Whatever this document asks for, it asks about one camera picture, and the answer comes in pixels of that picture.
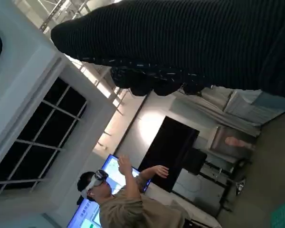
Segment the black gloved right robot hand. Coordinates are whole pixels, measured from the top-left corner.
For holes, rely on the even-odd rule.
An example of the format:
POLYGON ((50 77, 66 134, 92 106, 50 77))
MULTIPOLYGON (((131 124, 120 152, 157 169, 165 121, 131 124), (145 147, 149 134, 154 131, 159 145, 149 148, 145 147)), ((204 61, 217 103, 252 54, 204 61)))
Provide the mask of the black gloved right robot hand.
POLYGON ((57 24, 80 61, 285 97, 285 0, 123 0, 57 24))

